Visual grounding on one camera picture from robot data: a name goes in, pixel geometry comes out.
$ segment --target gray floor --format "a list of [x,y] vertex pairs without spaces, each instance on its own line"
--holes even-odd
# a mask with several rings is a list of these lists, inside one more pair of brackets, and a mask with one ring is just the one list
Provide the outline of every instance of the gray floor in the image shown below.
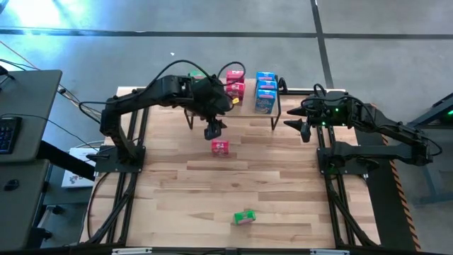
[[[450,0],[318,0],[325,33],[453,33]],[[10,0],[0,28],[132,31],[314,33],[310,0]],[[144,86],[169,62],[192,60],[209,72],[243,62],[252,77],[272,70],[290,87],[325,84],[316,38],[72,37],[0,35],[42,69],[63,70],[62,84],[81,100],[104,101],[118,86]],[[453,40],[326,40],[333,83],[385,114],[407,122],[453,91]],[[0,56],[20,58],[0,45]],[[173,67],[174,74],[192,68]],[[102,138],[98,126],[62,97],[51,119],[84,140]],[[434,134],[444,140],[448,133]],[[48,142],[69,149],[79,142],[52,125]],[[451,148],[451,141],[443,142]],[[448,149],[445,152],[449,159]],[[448,162],[430,170],[448,169]],[[422,170],[398,164],[424,251],[451,253],[453,203],[415,206],[428,189]],[[448,171],[442,179],[453,183]]]

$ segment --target white paper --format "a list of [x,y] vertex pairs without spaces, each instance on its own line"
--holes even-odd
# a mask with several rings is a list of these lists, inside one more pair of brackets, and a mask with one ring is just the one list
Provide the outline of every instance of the white paper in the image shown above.
[[[77,159],[87,161],[88,158],[86,155],[96,154],[97,151],[93,148],[71,148],[69,154],[76,157]],[[94,161],[87,161],[86,163],[91,166],[95,166]],[[62,188],[80,188],[80,187],[93,187],[93,181],[90,181],[86,178],[80,177],[76,174],[73,174],[70,171],[64,171]]]

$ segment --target red box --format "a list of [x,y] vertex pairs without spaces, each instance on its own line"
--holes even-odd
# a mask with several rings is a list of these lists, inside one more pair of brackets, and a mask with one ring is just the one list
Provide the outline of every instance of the red box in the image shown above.
[[226,71],[226,83],[228,84],[229,82],[235,81],[239,83],[244,83],[244,78],[241,76],[243,75],[243,71]]
[[243,95],[245,93],[245,90],[246,90],[246,85],[242,84],[242,83],[235,83],[232,85],[225,86],[225,93],[227,95],[229,95],[233,99],[239,98],[239,103],[237,103],[238,105],[242,104]]
[[226,156],[229,153],[229,142],[213,139],[211,141],[211,151],[214,156]]

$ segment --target pink box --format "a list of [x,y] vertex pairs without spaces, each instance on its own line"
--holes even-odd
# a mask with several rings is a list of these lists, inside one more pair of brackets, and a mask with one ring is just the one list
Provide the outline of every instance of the pink box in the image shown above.
[[226,71],[226,75],[227,75],[226,76],[227,83],[235,81],[235,82],[239,82],[239,83],[243,84],[245,81],[245,77],[240,78],[243,75],[243,71],[231,71],[230,70],[230,71]]
[[211,151],[214,156],[226,156],[229,153],[229,142],[213,139],[211,141]]
[[246,85],[242,84],[242,83],[235,83],[232,85],[225,86],[225,93],[227,95],[229,95],[233,99],[239,98],[239,103],[237,103],[238,105],[242,104],[243,95],[245,93],[245,90],[246,90]]

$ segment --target green object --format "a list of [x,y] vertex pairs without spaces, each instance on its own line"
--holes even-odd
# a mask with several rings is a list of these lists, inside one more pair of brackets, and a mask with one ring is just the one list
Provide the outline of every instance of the green object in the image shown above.
[[248,210],[245,212],[237,212],[234,214],[234,224],[242,225],[256,220],[255,212]]
[[198,70],[191,71],[191,72],[189,73],[189,76],[190,76],[190,77],[193,77],[193,78],[195,78],[195,79],[203,79],[203,78],[206,77],[205,74],[203,74],[201,71],[198,71]]

